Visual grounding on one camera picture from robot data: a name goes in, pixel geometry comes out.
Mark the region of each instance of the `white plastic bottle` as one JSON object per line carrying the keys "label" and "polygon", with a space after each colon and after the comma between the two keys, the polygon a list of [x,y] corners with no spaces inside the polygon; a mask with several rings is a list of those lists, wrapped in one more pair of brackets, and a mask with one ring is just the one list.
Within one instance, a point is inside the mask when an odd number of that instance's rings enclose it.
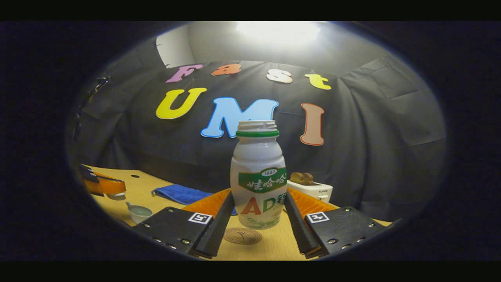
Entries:
{"label": "white plastic bottle", "polygon": [[230,169],[231,194],[240,223],[251,229],[278,224],[287,171],[274,120],[242,120]]}

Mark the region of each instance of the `small cup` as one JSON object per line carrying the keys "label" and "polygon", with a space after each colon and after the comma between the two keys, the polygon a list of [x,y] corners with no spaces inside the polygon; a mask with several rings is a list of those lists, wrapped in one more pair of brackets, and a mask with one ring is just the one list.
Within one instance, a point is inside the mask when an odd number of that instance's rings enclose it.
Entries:
{"label": "small cup", "polygon": [[133,205],[129,202],[126,202],[126,204],[127,204],[127,209],[129,210],[130,213],[130,217],[132,221],[134,221],[134,223],[136,224],[141,223],[143,220],[153,215],[153,212],[146,207]]}

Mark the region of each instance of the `blue letter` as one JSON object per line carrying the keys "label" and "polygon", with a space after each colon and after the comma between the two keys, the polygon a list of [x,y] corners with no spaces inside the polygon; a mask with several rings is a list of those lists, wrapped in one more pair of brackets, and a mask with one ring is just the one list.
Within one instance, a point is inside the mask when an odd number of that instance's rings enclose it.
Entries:
{"label": "blue letter", "polygon": [[204,137],[223,136],[224,131],[221,130],[221,125],[224,119],[228,135],[235,138],[239,120],[271,120],[273,110],[279,105],[277,101],[259,99],[242,112],[235,98],[216,98],[214,104],[216,104],[216,109],[210,118],[209,125],[200,132]]}

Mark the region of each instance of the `blue towel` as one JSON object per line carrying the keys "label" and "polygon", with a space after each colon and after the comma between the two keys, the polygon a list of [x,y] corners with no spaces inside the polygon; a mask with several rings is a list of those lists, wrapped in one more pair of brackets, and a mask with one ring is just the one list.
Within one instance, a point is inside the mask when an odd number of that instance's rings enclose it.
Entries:
{"label": "blue towel", "polygon": [[[183,185],[173,184],[161,188],[157,188],[151,191],[152,195],[158,195],[163,198],[167,198],[174,202],[189,205],[198,200],[201,200],[205,197],[212,195],[213,193],[203,192],[197,189],[188,188]],[[233,208],[233,212],[231,215],[237,215],[235,208]]]}

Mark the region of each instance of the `coaster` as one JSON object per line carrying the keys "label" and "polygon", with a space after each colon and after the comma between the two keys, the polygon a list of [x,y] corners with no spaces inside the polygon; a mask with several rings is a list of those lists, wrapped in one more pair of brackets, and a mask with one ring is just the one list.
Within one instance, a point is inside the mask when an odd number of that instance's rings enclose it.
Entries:
{"label": "coaster", "polygon": [[229,228],[224,233],[224,239],[231,243],[251,245],[255,244],[263,238],[261,233],[247,228]]}

